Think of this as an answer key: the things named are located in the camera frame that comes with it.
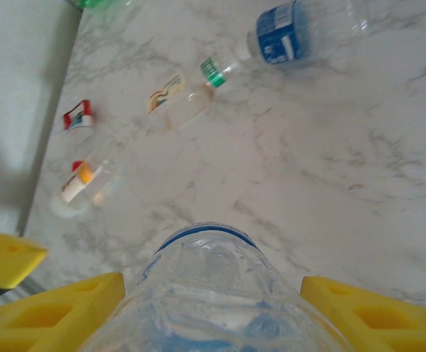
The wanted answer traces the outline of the clear bottle red white label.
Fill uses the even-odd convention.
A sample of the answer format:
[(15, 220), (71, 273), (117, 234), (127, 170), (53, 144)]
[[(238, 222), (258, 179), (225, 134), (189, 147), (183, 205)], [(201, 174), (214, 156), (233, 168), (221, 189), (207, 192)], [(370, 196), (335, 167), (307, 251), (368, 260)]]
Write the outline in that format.
[(71, 136), (88, 138), (94, 132), (95, 119), (92, 104), (88, 99), (81, 100), (62, 116), (63, 130)]

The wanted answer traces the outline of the clear bottle orange white label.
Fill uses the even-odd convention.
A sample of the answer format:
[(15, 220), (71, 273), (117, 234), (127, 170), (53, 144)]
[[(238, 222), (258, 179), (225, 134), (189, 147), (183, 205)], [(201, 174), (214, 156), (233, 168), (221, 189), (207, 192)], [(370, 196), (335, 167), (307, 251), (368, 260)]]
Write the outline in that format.
[(113, 186), (120, 173), (120, 157), (114, 150), (94, 150), (79, 161), (69, 178), (54, 193), (50, 209), (69, 219), (97, 202)]

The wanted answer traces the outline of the clear bottle green band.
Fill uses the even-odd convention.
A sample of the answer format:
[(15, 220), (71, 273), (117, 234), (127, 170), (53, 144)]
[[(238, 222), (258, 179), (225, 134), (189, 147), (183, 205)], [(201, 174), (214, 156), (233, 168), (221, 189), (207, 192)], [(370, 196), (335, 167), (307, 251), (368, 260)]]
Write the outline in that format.
[(180, 70), (166, 86), (164, 122), (170, 131), (182, 128), (207, 110), (223, 86), (242, 71), (236, 56), (209, 56), (199, 63)]

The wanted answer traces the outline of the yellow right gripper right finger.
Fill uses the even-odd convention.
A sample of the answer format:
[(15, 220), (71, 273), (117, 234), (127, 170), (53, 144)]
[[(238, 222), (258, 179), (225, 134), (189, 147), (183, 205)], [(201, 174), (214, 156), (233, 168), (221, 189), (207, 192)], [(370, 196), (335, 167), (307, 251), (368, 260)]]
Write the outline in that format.
[(355, 352), (426, 352), (426, 308), (322, 276), (306, 276), (300, 296)]

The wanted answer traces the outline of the green soda bottle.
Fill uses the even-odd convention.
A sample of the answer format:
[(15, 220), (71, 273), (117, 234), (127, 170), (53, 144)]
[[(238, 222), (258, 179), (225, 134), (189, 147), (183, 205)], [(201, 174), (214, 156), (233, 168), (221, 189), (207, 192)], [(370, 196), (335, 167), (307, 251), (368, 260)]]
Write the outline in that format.
[(113, 6), (129, 6), (132, 0), (65, 0), (68, 4), (75, 7), (77, 10), (85, 9), (101, 9)]

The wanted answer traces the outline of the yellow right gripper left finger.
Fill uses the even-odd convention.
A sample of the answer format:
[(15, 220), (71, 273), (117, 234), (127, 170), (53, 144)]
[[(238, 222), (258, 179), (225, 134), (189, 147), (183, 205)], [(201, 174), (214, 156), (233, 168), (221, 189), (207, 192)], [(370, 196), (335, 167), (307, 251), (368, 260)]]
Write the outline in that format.
[(125, 297), (121, 273), (0, 306), (0, 352), (76, 352)]

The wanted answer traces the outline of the clear bottle blue label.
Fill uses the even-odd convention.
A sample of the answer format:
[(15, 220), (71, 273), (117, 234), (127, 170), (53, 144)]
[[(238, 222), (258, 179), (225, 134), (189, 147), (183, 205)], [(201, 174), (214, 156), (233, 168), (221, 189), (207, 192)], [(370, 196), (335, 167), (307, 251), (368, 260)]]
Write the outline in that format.
[(258, 16), (236, 54), (268, 66), (298, 65), (328, 59), (366, 32), (364, 0), (287, 0)]
[(353, 352), (244, 232), (168, 237), (78, 352)]

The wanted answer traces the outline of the clear bottle beige label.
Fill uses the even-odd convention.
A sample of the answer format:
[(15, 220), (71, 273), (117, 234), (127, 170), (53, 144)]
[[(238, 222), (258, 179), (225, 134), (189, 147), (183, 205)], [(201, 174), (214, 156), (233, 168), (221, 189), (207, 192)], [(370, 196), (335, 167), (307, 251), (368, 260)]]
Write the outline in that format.
[(154, 91), (146, 100), (147, 113), (157, 111), (165, 103), (169, 103), (186, 90), (187, 80), (182, 71), (175, 73), (160, 88)]

